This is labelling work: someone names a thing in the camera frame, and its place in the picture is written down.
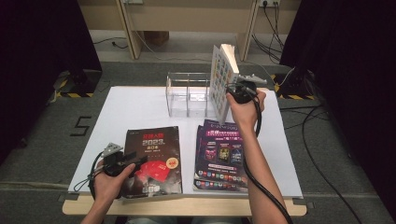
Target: colorful magazine cover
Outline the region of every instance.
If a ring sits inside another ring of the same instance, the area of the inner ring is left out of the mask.
[[[236,124],[206,119],[197,132],[194,189],[247,192],[243,150]]]
[[[125,180],[125,199],[182,193],[178,127],[128,130],[124,155],[128,163],[142,161],[134,176]]]

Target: person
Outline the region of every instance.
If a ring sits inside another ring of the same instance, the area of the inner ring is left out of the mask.
[[[263,111],[263,102],[266,96],[265,92],[257,91],[257,96],[261,111]],[[258,119],[254,103],[250,101],[246,104],[238,104],[230,93],[227,93],[226,97],[230,103],[233,121],[238,126],[239,132],[244,140],[244,153],[250,172],[284,207],[286,207],[282,194],[280,193],[268,162],[262,153],[262,149],[254,131]],[[94,188],[96,199],[91,210],[87,216],[84,217],[81,224],[99,224],[102,222],[113,200],[119,194],[122,181],[127,178],[133,169],[134,164],[131,164],[118,176],[111,177],[101,173],[95,177]],[[274,203],[251,183],[250,180],[247,187],[253,223],[287,223],[287,220]]]

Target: book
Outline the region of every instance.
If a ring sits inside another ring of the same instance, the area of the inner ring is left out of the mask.
[[[234,46],[222,44],[213,47],[212,67],[210,72],[209,98],[215,110],[216,118],[224,124],[229,111],[226,94],[227,86],[234,87],[239,69],[234,55]]]
[[[123,199],[147,198],[182,193],[178,127],[128,130],[126,163],[140,161],[133,176],[121,186]]]
[[[206,119],[197,130],[194,190],[248,192],[243,140],[236,124]]]

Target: gray floor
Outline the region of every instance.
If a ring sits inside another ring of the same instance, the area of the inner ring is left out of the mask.
[[[123,32],[92,31],[94,42],[119,36],[123,36]],[[269,39],[269,36],[262,37],[263,41]],[[124,46],[122,41],[117,40],[117,44]],[[80,222],[82,217],[63,214],[63,200],[109,87],[163,86],[167,72],[210,72],[211,50],[214,44],[221,43],[234,44],[234,35],[171,33],[170,40],[163,46],[151,46],[156,53],[144,49],[138,61],[129,58],[128,49],[112,47],[111,41],[95,45],[104,71],[93,97],[57,98],[27,136],[27,147],[14,149],[0,167],[0,223]],[[248,60],[253,63],[239,62],[242,74],[254,73],[268,79],[267,73],[290,70],[271,63],[268,55],[261,53],[253,42],[249,52]],[[317,100],[279,99],[278,102],[280,108],[319,104]],[[298,112],[307,113],[309,109]],[[394,223],[362,169],[348,157],[339,133],[325,112],[324,108],[315,112],[319,115],[305,124],[304,136],[301,123],[306,114],[282,112],[290,152],[304,193],[304,201],[299,203],[308,206],[308,213],[294,217],[294,223],[358,223],[313,165],[303,138],[321,172],[345,197],[362,223]],[[80,123],[90,128],[84,136],[71,136],[82,133],[83,130],[75,128],[81,116],[91,117]],[[115,217],[107,217],[106,223],[114,223],[114,220]]]

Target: clear plastic container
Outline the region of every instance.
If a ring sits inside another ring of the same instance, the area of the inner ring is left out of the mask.
[[[168,73],[166,101],[169,117],[215,118],[209,89],[209,73]]]

